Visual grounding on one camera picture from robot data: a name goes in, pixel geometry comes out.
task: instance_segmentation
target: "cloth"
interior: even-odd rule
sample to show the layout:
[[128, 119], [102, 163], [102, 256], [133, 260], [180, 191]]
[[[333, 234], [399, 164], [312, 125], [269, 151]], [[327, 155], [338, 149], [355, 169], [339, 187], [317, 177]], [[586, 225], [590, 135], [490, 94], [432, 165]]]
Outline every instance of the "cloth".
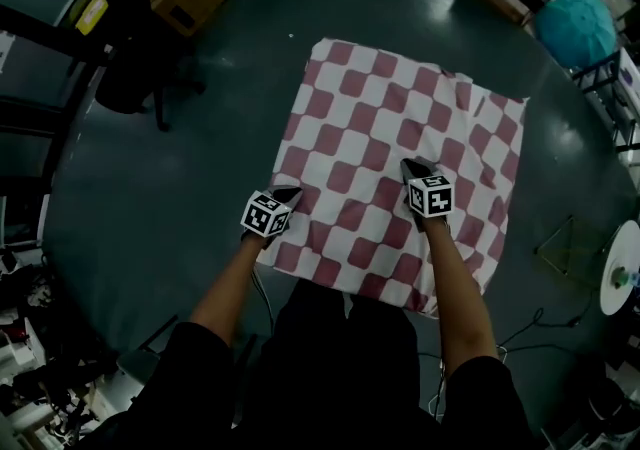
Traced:
[[433, 268], [400, 171], [439, 163], [455, 186], [451, 234], [481, 290], [507, 231], [525, 100], [390, 52], [324, 39], [313, 47], [272, 183], [303, 187], [290, 228], [258, 261], [423, 314]]
[[263, 346], [243, 421], [231, 430], [233, 383], [222, 340], [196, 324], [178, 325], [112, 447], [393, 438], [428, 448], [524, 449], [531, 441], [500, 361], [476, 358], [454, 372], [440, 425], [418, 407], [416, 334], [404, 312], [354, 298], [345, 319], [339, 292], [306, 281], [298, 282]]

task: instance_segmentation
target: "chair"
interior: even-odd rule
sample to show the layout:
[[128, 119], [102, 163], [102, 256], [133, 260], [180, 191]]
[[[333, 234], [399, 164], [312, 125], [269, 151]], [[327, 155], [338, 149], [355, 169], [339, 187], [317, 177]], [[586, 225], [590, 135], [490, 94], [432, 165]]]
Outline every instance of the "chair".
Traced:
[[107, 0], [100, 34], [116, 52], [98, 85], [96, 100], [123, 114], [143, 112], [144, 99], [153, 93], [156, 122], [163, 120], [163, 89], [168, 84], [191, 87], [202, 94], [201, 82], [178, 79], [177, 63], [189, 51], [188, 42], [151, 10], [150, 0]]

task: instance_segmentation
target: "black pants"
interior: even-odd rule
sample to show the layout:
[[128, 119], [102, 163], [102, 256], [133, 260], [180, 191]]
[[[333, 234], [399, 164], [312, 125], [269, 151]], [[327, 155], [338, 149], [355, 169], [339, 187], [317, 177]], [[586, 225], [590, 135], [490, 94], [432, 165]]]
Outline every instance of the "black pants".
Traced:
[[411, 322], [400, 308], [353, 302], [347, 319], [342, 293], [298, 281], [263, 346], [245, 420], [268, 424], [283, 411], [298, 425], [327, 414], [352, 424], [357, 413], [369, 425], [414, 416], [420, 377]]

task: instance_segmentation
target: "person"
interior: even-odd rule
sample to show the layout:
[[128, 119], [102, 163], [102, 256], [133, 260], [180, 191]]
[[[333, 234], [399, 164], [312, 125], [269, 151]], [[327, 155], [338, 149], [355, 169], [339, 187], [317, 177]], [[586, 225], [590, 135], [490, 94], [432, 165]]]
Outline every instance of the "person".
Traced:
[[510, 372], [498, 359], [478, 286], [446, 221], [419, 223], [438, 298], [446, 379], [441, 424], [419, 408], [417, 337], [405, 313], [353, 296], [347, 318], [341, 292], [300, 279], [263, 346], [242, 421], [232, 429], [230, 346], [265, 245], [248, 234], [189, 322], [174, 329], [154, 375], [122, 418], [113, 448], [340, 440], [529, 448], [532, 435]]

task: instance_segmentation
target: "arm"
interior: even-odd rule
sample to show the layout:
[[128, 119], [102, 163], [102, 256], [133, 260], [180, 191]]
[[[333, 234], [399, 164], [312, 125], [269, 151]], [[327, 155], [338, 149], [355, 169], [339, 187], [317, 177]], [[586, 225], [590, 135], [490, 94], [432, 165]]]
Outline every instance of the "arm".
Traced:
[[498, 357], [489, 313], [449, 229], [440, 217], [423, 219], [431, 247], [438, 297], [440, 337], [447, 377], [465, 361]]
[[247, 234], [240, 249], [218, 275], [189, 319], [218, 335], [227, 345], [231, 345], [236, 322], [247, 296], [251, 271], [265, 240], [260, 235]]

